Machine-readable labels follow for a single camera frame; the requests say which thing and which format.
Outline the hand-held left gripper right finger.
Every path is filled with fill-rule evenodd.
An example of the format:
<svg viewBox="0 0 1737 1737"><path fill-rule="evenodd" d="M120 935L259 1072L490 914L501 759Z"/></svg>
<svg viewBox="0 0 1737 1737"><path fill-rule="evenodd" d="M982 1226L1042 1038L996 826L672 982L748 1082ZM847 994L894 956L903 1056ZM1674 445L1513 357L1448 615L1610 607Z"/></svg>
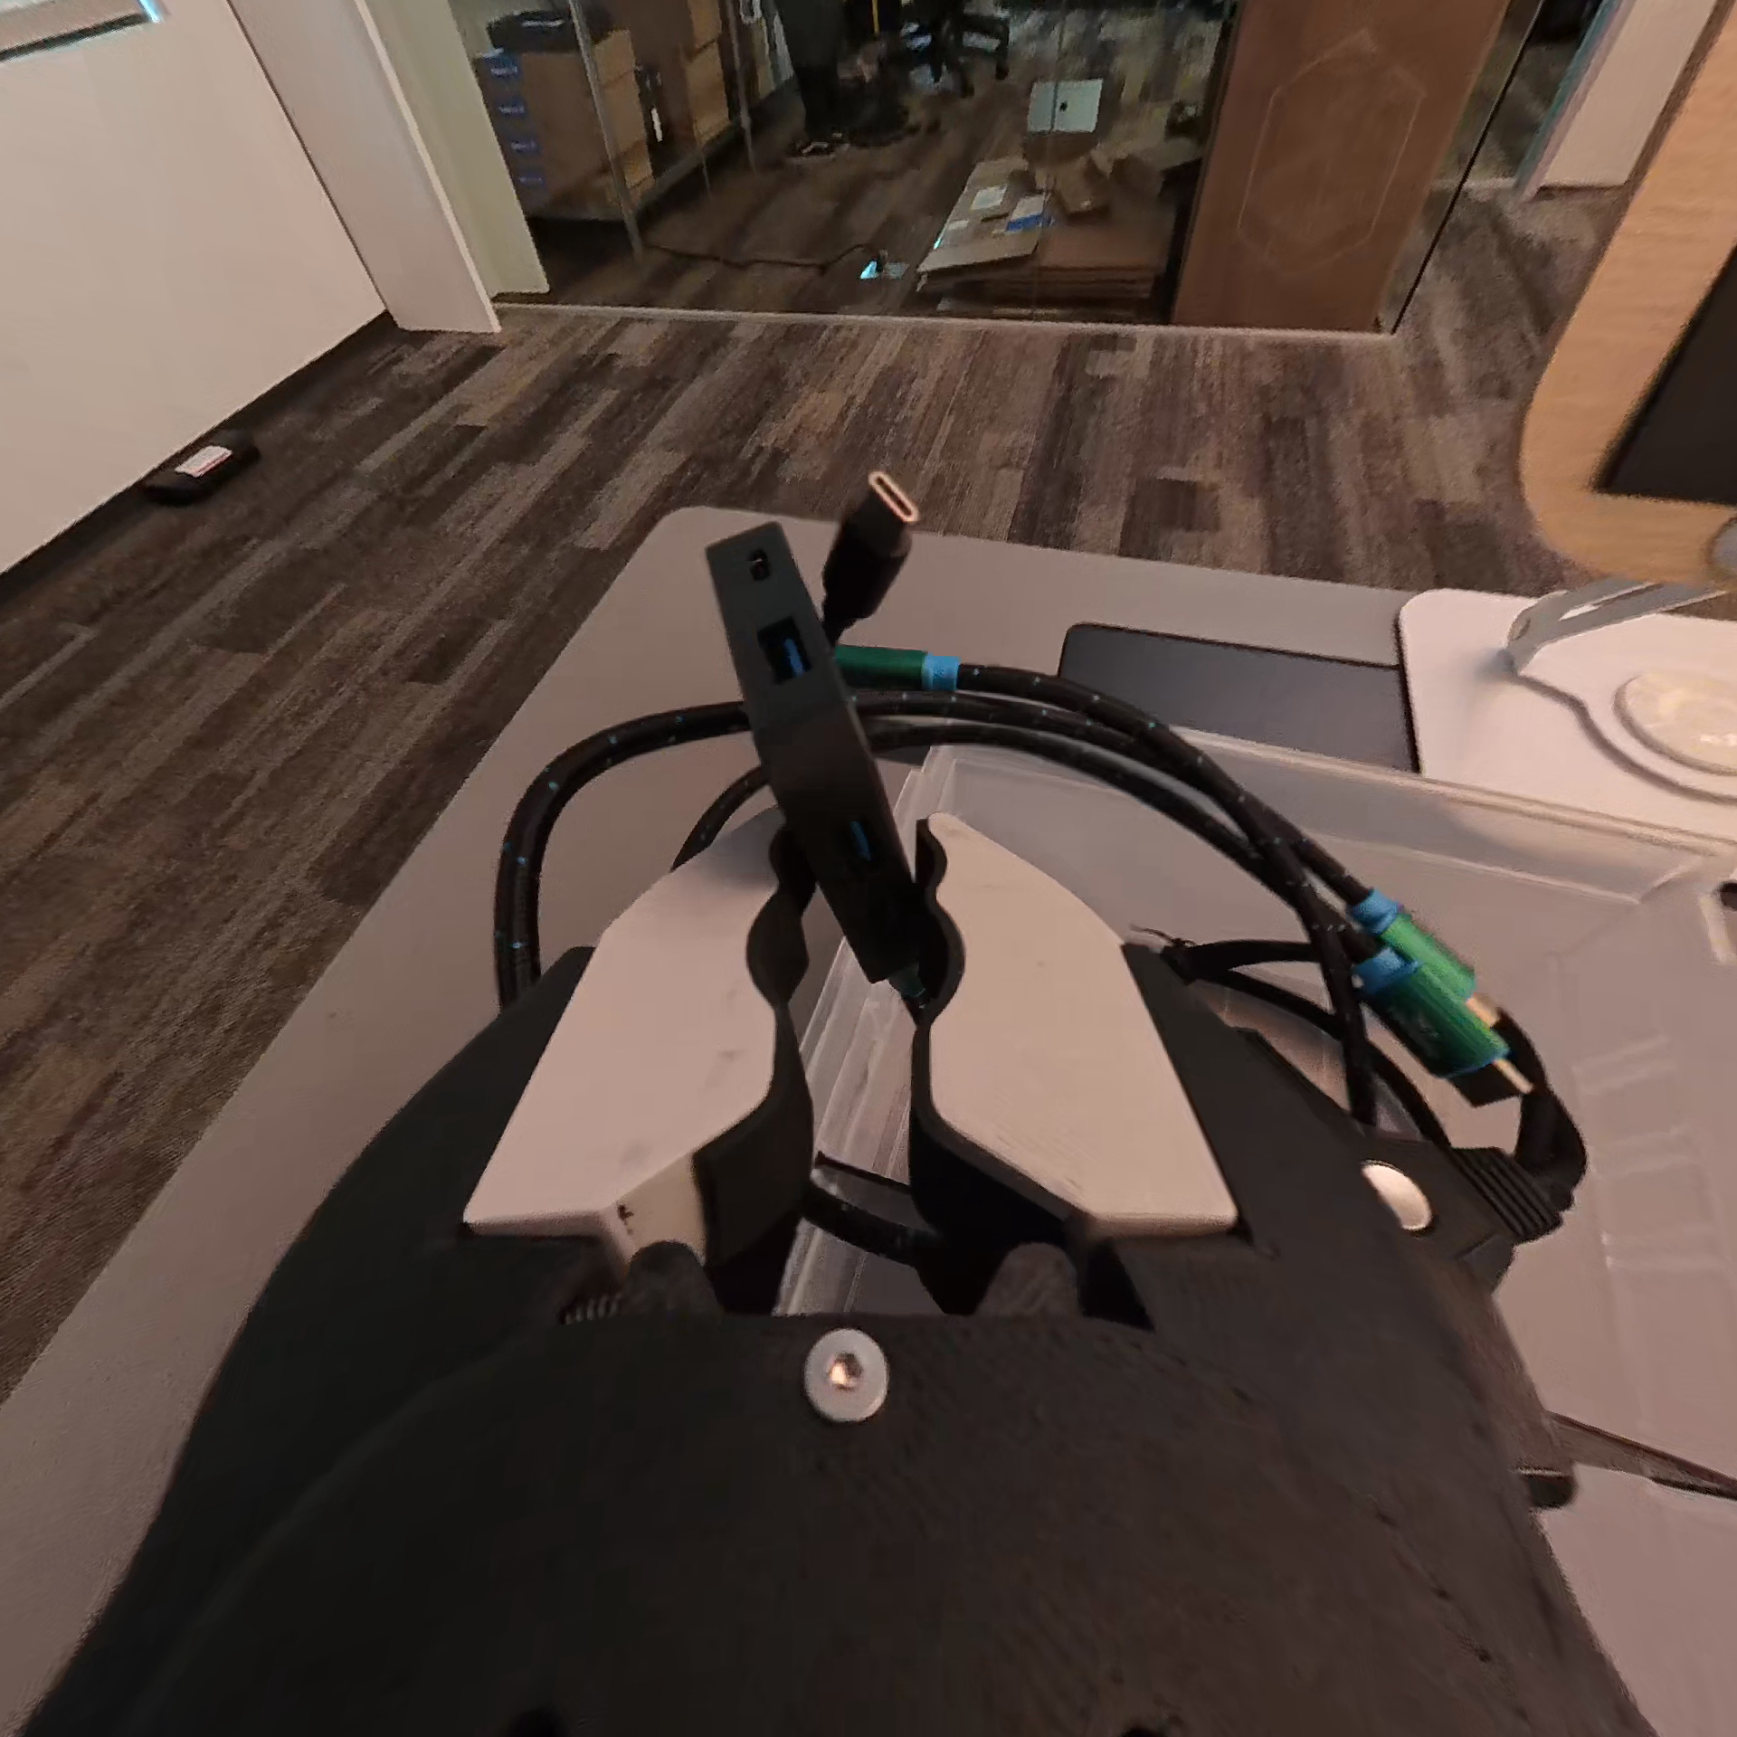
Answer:
<svg viewBox="0 0 1737 1737"><path fill-rule="evenodd" d="M917 824L941 975L909 1052L908 1183L950 1243L1076 1251L1238 1224L1115 929L934 812Z"/></svg>

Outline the small black case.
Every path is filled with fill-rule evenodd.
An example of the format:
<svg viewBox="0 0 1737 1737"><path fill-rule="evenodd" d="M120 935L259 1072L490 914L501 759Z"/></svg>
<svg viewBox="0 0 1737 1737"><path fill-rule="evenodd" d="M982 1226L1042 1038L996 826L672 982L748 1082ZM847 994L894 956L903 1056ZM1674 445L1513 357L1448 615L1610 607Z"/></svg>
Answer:
<svg viewBox="0 0 1737 1737"><path fill-rule="evenodd" d="M247 427L216 425L169 462L146 473L138 491L156 507L196 507L228 487L259 458L261 449Z"/></svg>

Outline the flattened cardboard boxes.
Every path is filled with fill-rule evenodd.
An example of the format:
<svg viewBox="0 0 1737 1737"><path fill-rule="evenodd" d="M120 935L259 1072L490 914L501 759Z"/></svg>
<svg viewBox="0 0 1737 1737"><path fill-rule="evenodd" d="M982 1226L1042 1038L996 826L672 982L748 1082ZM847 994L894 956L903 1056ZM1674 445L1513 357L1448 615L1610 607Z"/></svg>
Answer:
<svg viewBox="0 0 1737 1737"><path fill-rule="evenodd" d="M978 162L916 264L916 294L972 307L1159 311L1201 142L1121 138L1057 164Z"/></svg>

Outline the clear plastic bin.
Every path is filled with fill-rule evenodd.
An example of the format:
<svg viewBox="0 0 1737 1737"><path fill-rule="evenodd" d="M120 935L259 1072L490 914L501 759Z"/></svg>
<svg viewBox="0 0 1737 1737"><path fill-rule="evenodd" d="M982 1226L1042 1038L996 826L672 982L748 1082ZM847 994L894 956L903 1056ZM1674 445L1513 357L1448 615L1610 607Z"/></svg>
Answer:
<svg viewBox="0 0 1737 1737"><path fill-rule="evenodd" d="M1563 1226L1496 1303L1547 1408L1732 1477L1732 842L1416 772L1205 740L1473 967L1588 1148ZM905 846L950 812L1125 939L1288 941L1245 878L1123 791L1023 754L934 749L888 776ZM909 1023L839 946L802 1038L823 1155L905 1177ZM1541 1521L1656 1733L1732 1733L1732 1498L1586 1468Z"/></svg>

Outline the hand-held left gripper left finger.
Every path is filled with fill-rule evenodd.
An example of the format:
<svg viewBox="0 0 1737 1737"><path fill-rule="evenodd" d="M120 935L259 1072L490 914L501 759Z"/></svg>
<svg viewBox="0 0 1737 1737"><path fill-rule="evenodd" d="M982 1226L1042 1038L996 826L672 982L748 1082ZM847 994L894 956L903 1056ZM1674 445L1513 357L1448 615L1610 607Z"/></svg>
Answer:
<svg viewBox="0 0 1737 1737"><path fill-rule="evenodd" d="M704 1267L790 1230L812 1165L791 996L811 878L777 816L734 824L602 935L464 1212L487 1236L651 1244Z"/></svg>

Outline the black device with silver button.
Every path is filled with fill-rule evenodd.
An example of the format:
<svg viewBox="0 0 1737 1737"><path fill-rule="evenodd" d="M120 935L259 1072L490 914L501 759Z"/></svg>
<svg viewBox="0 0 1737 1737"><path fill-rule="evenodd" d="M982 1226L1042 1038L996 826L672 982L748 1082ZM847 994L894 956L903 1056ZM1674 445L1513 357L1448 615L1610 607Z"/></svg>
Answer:
<svg viewBox="0 0 1737 1737"><path fill-rule="evenodd" d="M1414 1079L1377 1050L1380 1092L1410 1123L1410 1135L1370 1128L1361 1165L1412 1243L1486 1296L1521 1247L1563 1226L1588 1173L1577 1123L1533 1040L1509 1016L1494 1031L1509 1050L1496 1079L1517 1104L1511 1148L1453 1143Z"/></svg>

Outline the black square adapter hub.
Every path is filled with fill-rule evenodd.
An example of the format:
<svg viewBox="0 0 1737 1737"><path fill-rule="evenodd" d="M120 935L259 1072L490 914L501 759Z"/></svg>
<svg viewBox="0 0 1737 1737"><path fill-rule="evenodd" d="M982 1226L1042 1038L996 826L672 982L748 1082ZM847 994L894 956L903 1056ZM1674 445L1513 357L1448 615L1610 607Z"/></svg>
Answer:
<svg viewBox="0 0 1737 1737"><path fill-rule="evenodd" d="M923 994L924 908L877 759L786 530L706 545L758 766L864 978Z"/></svg>

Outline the stacked cardboard boxes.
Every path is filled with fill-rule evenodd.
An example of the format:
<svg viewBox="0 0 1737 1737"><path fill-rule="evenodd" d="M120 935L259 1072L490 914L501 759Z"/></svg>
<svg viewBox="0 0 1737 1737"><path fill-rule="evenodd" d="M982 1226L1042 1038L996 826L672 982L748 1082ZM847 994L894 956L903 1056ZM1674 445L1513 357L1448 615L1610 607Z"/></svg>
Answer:
<svg viewBox="0 0 1737 1737"><path fill-rule="evenodd" d="M490 49L470 67L525 215L612 200L612 162L628 187L654 179L626 29L598 34L590 56L568 15L506 15L490 32Z"/></svg>

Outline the sign stand with white base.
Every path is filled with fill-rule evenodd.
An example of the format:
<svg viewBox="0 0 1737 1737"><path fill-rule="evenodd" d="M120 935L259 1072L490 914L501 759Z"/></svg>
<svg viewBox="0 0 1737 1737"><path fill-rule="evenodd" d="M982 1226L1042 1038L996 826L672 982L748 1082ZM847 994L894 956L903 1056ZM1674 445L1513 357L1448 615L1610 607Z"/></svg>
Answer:
<svg viewBox="0 0 1737 1737"><path fill-rule="evenodd" d="M1732 115L1727 11L1525 414L1525 504L1583 578L1400 609L1422 776L1735 838Z"/></svg>

